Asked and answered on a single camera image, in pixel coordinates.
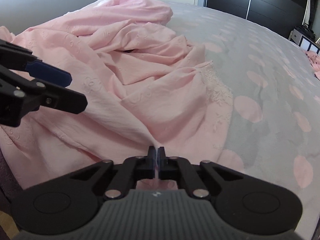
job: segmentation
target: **white logo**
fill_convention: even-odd
[[[162,194],[157,191],[157,192],[155,192],[155,193],[152,193],[152,195],[153,195],[154,197],[159,197],[159,196],[161,196]]]

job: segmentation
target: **pink duvet cover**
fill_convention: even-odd
[[[88,100],[79,115],[41,107],[18,128],[1,126],[1,150],[23,188],[145,155],[149,145],[192,163],[218,159],[232,95],[205,47],[163,26],[171,16],[156,0],[99,0],[17,36],[0,28],[0,39],[70,72],[69,88]]]

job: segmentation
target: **bed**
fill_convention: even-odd
[[[320,81],[309,59],[255,23],[209,8],[169,5],[173,16],[166,26],[205,44],[206,60],[233,94],[218,163],[293,191],[303,203],[296,232],[311,239],[320,214]],[[4,159],[1,166],[1,177],[11,178],[0,183],[10,199],[21,189]]]

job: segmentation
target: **gray bed sheet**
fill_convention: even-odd
[[[170,6],[167,27],[204,43],[206,59],[233,93],[219,159],[231,157],[227,166],[297,194],[303,215],[296,232],[311,239],[320,212],[320,81],[305,53],[245,19],[192,5]]]

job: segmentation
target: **lace trim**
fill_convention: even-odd
[[[226,103],[229,106],[233,105],[233,96],[230,89],[217,77],[217,74],[212,66],[212,63],[201,68],[201,73],[204,77],[205,84],[208,89],[208,99],[217,102],[219,106]]]

